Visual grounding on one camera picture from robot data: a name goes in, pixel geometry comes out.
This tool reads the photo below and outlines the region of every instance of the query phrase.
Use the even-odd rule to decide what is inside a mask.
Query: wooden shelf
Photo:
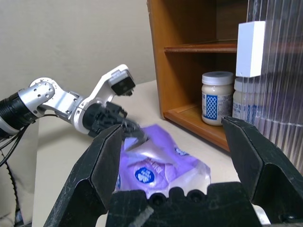
[[[229,151],[222,126],[211,126],[202,121],[200,105],[192,104],[164,112],[164,117]]]
[[[236,53],[237,41],[212,41],[202,44],[185,44],[164,47],[164,52]]]

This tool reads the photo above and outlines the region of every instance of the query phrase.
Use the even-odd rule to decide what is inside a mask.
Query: table surface
[[[113,102],[141,126],[158,124],[167,130],[182,150],[211,168],[212,183],[239,181],[228,153],[160,118],[156,81],[139,84],[131,97],[115,97]],[[40,119],[33,227],[43,226],[73,165],[91,141],[59,118]],[[96,226],[103,227],[105,222],[106,215],[101,216]]]

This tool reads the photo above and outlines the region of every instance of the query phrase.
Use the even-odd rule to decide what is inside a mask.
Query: crumpled bag
[[[168,197],[172,187],[206,192],[211,181],[206,164],[182,151],[160,126],[143,130],[148,141],[134,147],[136,138],[126,138],[121,147],[116,191],[143,190],[147,198],[156,192]]]

